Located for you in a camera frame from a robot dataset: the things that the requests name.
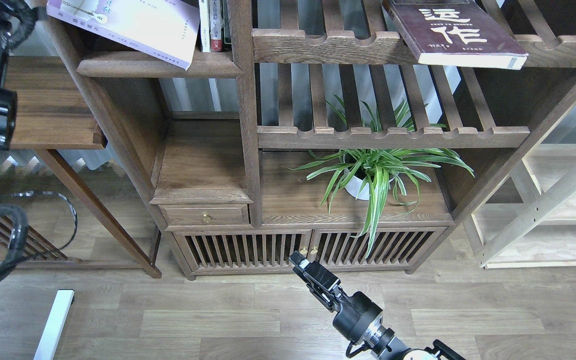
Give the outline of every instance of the wooden shelf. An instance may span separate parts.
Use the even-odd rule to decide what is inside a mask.
[[[307,162],[313,161],[308,152],[263,152],[261,157],[263,224],[304,225],[313,228],[361,228],[364,224],[368,201],[355,200],[345,190],[340,190],[334,198],[332,210],[328,213],[327,203],[320,206],[330,177],[322,175],[306,181],[308,170],[294,171]],[[388,196],[379,226],[416,227],[449,226],[453,224],[444,196],[432,171],[426,172],[431,183],[420,182],[422,200],[410,214],[412,207],[396,205],[393,196]],[[412,184],[407,188],[413,192]],[[417,194],[409,194],[402,201],[417,200]]]
[[[541,144],[525,160],[528,171],[534,174],[535,186],[541,193],[548,191],[576,164],[576,145]],[[549,214],[551,224],[576,224],[576,192]]]
[[[351,30],[344,30],[341,7],[336,1],[323,6],[322,23],[325,34],[308,35],[298,29],[297,5],[281,2],[281,29],[253,29],[254,61],[281,64],[417,64],[398,32],[386,31],[381,1],[364,2],[366,27],[370,37],[357,38]],[[508,21],[494,0],[483,1],[487,12],[508,32]],[[518,2],[522,7],[532,1]],[[514,34],[526,52],[524,66],[539,68],[576,68],[576,35],[555,36],[548,23],[537,11],[526,9],[530,24],[537,34]],[[353,13],[353,20],[361,18]]]
[[[515,216],[512,210],[486,205],[473,217],[470,226],[475,230],[469,230],[468,237],[471,242],[486,244]],[[486,265],[489,269],[557,266],[576,266],[576,225],[542,222]]]
[[[342,97],[348,125],[329,121],[321,64],[309,65],[312,121],[299,124],[293,118],[293,92],[290,64],[278,68],[278,125],[257,127],[260,148],[338,149],[338,148],[517,148],[530,135],[526,126],[498,126],[488,107],[477,77],[471,68],[459,69],[471,99],[474,114],[462,121],[455,96],[443,66],[428,66],[441,109],[445,128],[431,127],[418,78],[412,65],[399,66],[402,84],[411,109],[415,131],[396,127],[393,103],[386,72],[382,65],[370,65],[382,132],[373,132],[361,123],[360,103],[352,65],[339,65]]]
[[[103,149],[106,138],[59,57],[11,56],[18,105],[12,149]]]
[[[172,121],[150,203],[250,203],[245,179],[237,120]]]
[[[237,78],[232,52],[195,50],[188,70],[140,51],[91,51],[77,72],[92,78]]]

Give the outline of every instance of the cabinet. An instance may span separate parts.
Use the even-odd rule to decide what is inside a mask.
[[[310,256],[336,270],[413,272],[576,102],[576,2],[508,0],[500,8],[494,0],[483,0],[488,13],[529,52],[528,62],[521,71],[460,68],[462,80],[454,93],[441,66],[427,68],[444,129],[430,126],[416,62],[400,34],[387,29],[379,0],[363,0],[361,14],[354,14],[365,22],[365,38],[345,28],[348,19],[337,0],[316,2],[321,6],[316,16],[324,24],[321,36],[299,29],[303,14],[297,2],[276,4],[280,28],[262,29],[254,25],[256,2],[229,0],[233,52],[197,52],[188,71],[133,51],[87,48],[79,30],[55,19],[46,22],[189,279],[290,271],[288,253],[303,247],[309,254],[316,247]],[[564,14],[574,14],[574,19],[563,21]],[[277,64],[278,79],[271,89],[259,84],[260,63]],[[297,63],[308,64],[311,116],[294,112],[293,94],[299,90],[292,64]],[[386,130],[371,132],[356,120],[347,127],[329,120],[325,64],[332,64],[338,76],[350,119],[358,119],[361,100],[353,64],[369,67]],[[387,116],[393,111],[389,67],[400,75],[394,81],[404,87],[412,132],[396,127]],[[156,80],[166,77],[235,78],[239,111],[172,119],[178,114],[163,105]],[[279,104],[277,121],[262,123],[260,95],[272,92]],[[325,206],[319,207],[327,180],[306,182],[304,171],[287,169],[306,162],[308,149],[430,147],[457,150],[477,177],[451,167],[429,172],[432,182],[422,185],[422,202],[414,212],[403,215],[393,203],[386,205],[375,244],[379,251],[368,259],[362,255],[364,240],[353,235],[361,228],[366,204],[340,193],[328,214]],[[183,216],[173,216],[170,210],[175,209]],[[225,216],[219,220],[206,209],[220,209]],[[204,213],[210,222],[203,221]]]

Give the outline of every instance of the purple book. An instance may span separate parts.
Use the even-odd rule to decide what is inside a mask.
[[[383,0],[419,64],[519,70],[528,53],[474,0]]]
[[[188,70],[199,9],[182,0],[48,0],[50,16]]]

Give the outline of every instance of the brass knob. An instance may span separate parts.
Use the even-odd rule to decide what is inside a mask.
[[[204,223],[208,224],[212,220],[213,218],[208,214],[208,212],[201,213],[201,221],[203,221]]]

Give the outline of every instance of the potted plant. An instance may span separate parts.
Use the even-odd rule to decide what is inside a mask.
[[[334,96],[343,108],[344,101],[339,96]],[[326,101],[333,111],[339,116],[341,121],[348,125],[345,113]],[[370,127],[373,132],[381,132],[382,125],[379,121],[377,111],[370,109],[370,106],[362,101],[364,107],[370,114],[370,123],[362,118],[364,126]],[[394,111],[395,123],[400,128],[406,128],[409,132],[414,131],[414,124],[410,116],[410,108],[405,100],[402,100]],[[330,182],[324,192],[320,205],[329,199],[328,212],[330,212],[332,202],[340,189],[346,189],[356,199],[365,199],[368,193],[368,210],[363,223],[361,233],[368,234],[368,249],[366,257],[370,255],[375,244],[377,225],[382,215],[390,188],[395,201],[402,206],[414,205],[402,215],[410,214],[421,201],[419,191],[419,180],[431,182],[431,178],[422,171],[416,170],[419,167],[439,168],[440,164],[450,164],[466,169],[470,175],[474,176],[473,169],[468,166],[454,150],[448,148],[341,148],[339,151],[324,157],[317,157],[312,151],[310,154],[316,159],[293,170],[311,169],[321,166],[331,161],[338,161],[336,164],[319,168],[306,176],[306,180],[311,180],[324,173],[332,173]],[[399,196],[406,196],[408,190],[404,179],[409,179],[416,187],[417,201],[401,202]]]

